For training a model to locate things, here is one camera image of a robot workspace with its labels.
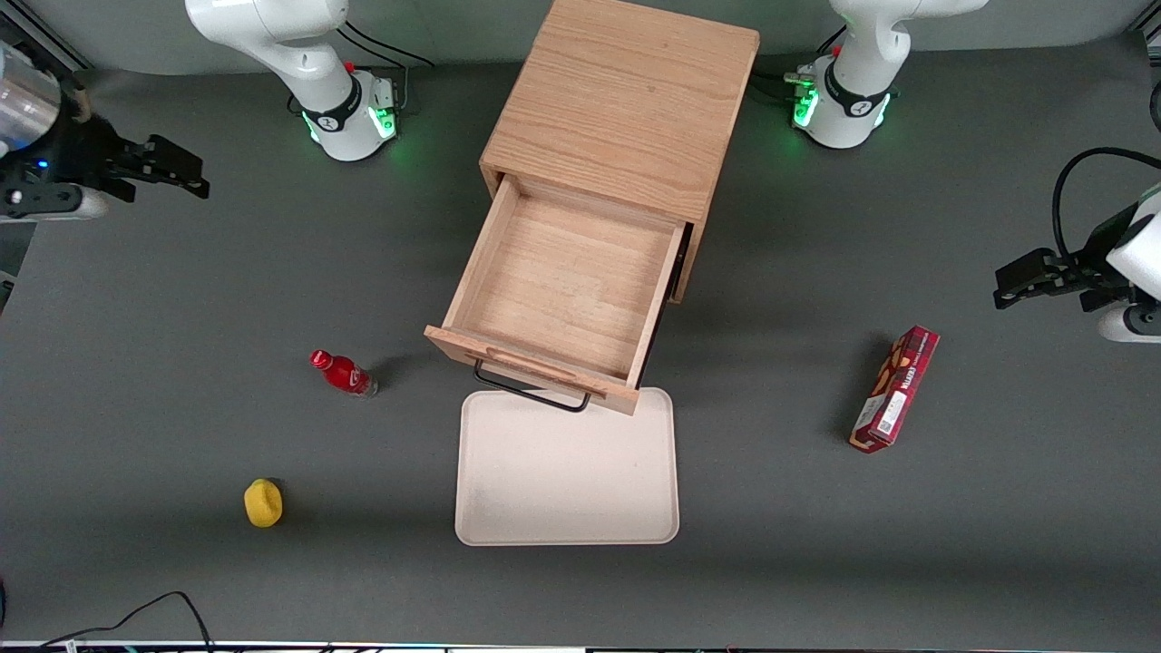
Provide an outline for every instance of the white tray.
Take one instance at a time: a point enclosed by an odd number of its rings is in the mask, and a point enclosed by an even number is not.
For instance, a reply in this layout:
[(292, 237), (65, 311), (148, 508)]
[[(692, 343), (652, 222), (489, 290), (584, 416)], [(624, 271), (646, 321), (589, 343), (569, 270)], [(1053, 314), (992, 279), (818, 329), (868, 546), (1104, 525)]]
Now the white tray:
[(463, 544), (664, 544), (678, 522), (664, 390), (642, 389), (633, 417), (597, 406), (565, 412), (504, 392), (464, 400), (455, 496)]

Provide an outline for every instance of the bottle cap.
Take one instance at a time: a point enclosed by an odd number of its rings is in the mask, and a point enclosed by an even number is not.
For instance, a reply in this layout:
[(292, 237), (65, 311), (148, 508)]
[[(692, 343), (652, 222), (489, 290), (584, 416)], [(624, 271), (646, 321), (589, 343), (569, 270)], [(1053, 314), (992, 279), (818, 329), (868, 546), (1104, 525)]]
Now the bottle cap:
[(323, 350), (316, 350), (315, 353), (310, 354), (310, 364), (319, 369), (326, 369), (333, 363), (334, 357)]

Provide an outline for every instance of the table surface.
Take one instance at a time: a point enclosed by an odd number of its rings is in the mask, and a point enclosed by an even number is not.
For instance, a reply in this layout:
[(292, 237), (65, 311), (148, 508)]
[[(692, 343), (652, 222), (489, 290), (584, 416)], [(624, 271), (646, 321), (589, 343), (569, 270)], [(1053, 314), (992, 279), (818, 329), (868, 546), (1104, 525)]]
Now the table surface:
[[(917, 53), (854, 151), (744, 102), (646, 373), (678, 433), (682, 529), (656, 547), (453, 531), (478, 388), (423, 329), (488, 211), (477, 157), (517, 72), (414, 74), (399, 141), (356, 164), (322, 156), (273, 76), (96, 80), (124, 135), (203, 157), (212, 196), (147, 187), (37, 231), (0, 320), (7, 638), (183, 589), (223, 640), (1158, 648), (1161, 349), (1101, 339), (1075, 297), (990, 297), (1051, 244), (1072, 155), (1158, 150), (1139, 37)], [(1087, 163), (1072, 242), (1154, 181)], [(867, 457), (846, 431), (916, 323), (944, 339)], [(316, 347), (373, 366), (380, 396), (329, 389)], [(259, 476), (286, 488), (272, 530), (243, 512)], [(122, 634), (196, 629), (158, 605)]]

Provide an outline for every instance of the lemon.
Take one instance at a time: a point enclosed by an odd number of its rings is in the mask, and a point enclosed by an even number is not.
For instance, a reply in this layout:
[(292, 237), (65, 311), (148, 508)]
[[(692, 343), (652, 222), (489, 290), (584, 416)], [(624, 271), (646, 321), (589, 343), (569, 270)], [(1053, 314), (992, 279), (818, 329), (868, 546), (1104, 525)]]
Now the lemon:
[(246, 517), (259, 529), (268, 529), (282, 517), (282, 493), (269, 479), (250, 483), (243, 501), (246, 503)]

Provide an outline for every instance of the metal frame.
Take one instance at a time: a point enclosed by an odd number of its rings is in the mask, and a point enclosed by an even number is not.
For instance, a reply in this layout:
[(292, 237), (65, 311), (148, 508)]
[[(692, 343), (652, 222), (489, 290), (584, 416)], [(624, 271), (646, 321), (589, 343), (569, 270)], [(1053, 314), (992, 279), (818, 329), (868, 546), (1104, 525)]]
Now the metal frame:
[(64, 70), (77, 72), (93, 67), (93, 63), (53, 30), (26, 0), (0, 0), (0, 16), (3, 17), (0, 37), (5, 41), (27, 43)]

